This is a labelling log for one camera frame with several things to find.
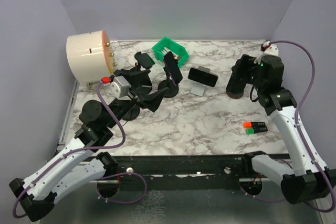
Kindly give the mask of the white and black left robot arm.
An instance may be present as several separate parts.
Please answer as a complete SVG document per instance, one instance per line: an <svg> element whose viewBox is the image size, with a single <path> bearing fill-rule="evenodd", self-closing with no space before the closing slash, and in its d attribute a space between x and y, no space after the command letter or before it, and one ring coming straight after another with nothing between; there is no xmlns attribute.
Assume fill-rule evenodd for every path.
<svg viewBox="0 0 336 224"><path fill-rule="evenodd" d="M38 171L10 182L16 197L12 208L15 219L38 221L73 190L92 180L119 176L117 162L108 151L126 142L121 119L135 106L155 112L168 92L163 88L139 94L137 88L149 73L121 70L100 80L98 99L82 107L82 126L70 142Z"/></svg>

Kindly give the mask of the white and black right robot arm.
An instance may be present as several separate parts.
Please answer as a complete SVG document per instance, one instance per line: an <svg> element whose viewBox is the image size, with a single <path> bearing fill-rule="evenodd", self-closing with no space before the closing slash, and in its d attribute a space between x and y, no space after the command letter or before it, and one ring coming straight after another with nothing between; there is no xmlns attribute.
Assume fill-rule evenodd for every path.
<svg viewBox="0 0 336 224"><path fill-rule="evenodd" d="M301 119L295 114L297 103L291 91L282 86L284 64L280 57L260 59L242 55L232 67L226 93L240 99L251 84L259 104L276 125L290 155L292 168L262 151L244 155L241 171L246 177L260 173L276 183L287 202L297 204L325 198L335 186L335 169L329 169L313 147Z"/></svg>

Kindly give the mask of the black phone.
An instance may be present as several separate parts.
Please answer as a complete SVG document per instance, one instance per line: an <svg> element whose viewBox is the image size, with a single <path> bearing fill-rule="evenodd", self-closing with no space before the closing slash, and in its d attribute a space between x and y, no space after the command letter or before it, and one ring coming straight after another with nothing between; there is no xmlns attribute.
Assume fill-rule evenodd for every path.
<svg viewBox="0 0 336 224"><path fill-rule="evenodd" d="M238 91L244 91L245 86L246 85L243 84L243 78L242 77L234 77L231 74L226 88L229 88L231 90L235 90L235 91L238 92Z"/></svg>

